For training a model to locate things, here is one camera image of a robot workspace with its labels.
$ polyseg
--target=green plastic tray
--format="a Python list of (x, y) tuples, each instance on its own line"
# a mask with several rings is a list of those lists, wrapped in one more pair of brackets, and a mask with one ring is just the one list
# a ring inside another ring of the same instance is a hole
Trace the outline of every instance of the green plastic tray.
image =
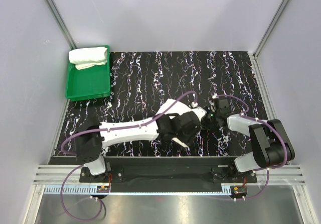
[(107, 63), (77, 70), (75, 64), (68, 63), (66, 98), (71, 101), (110, 96), (109, 46)]

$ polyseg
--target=folded cloth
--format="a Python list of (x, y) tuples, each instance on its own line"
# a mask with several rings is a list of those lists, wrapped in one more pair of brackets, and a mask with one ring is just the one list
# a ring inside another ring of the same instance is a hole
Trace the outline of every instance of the folded cloth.
[(69, 61), (73, 64), (94, 64), (107, 61), (106, 47), (80, 48), (69, 52)]
[(81, 70), (81, 69), (86, 69), (86, 68), (89, 68), (89, 67), (92, 67), (92, 66), (95, 66), (95, 65), (105, 65), (107, 61), (105, 62), (91, 62), (91, 63), (83, 63), (83, 64), (76, 64), (76, 68), (78, 70)]

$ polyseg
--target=black and white patterned table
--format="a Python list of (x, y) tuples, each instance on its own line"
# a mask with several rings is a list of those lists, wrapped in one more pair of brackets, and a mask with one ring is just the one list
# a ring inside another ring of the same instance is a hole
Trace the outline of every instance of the black and white patterned table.
[[(90, 117), (100, 121), (126, 122), (153, 116), (168, 98), (188, 90), (206, 106), (214, 93), (230, 94), (250, 106), (248, 115), (266, 119), (261, 95), (247, 52), (116, 52), (110, 55), (112, 94), (70, 102), (54, 153), (61, 156), (61, 143)], [(182, 100), (190, 104), (193, 97)], [(231, 100), (236, 111), (242, 104)], [(251, 151), (249, 138), (217, 129), (201, 131), (187, 149), (174, 142), (135, 141), (103, 150), (105, 156), (239, 156)]]

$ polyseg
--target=gray wall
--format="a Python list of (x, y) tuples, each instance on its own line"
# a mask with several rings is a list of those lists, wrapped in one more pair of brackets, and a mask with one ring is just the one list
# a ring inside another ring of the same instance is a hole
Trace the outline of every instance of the gray wall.
[(254, 51), (282, 0), (54, 0), (78, 47)]
[(22, 223), (65, 103), (69, 47), (44, 0), (0, 0), (0, 222)]
[(259, 56), (321, 220), (321, 0), (292, 0)]

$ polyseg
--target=cable connector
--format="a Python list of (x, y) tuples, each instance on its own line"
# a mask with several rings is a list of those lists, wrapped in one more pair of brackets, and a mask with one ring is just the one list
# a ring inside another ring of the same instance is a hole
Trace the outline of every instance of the cable connector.
[(191, 106), (192, 106), (192, 108), (196, 108), (196, 107), (198, 107), (198, 103), (197, 102), (192, 102)]

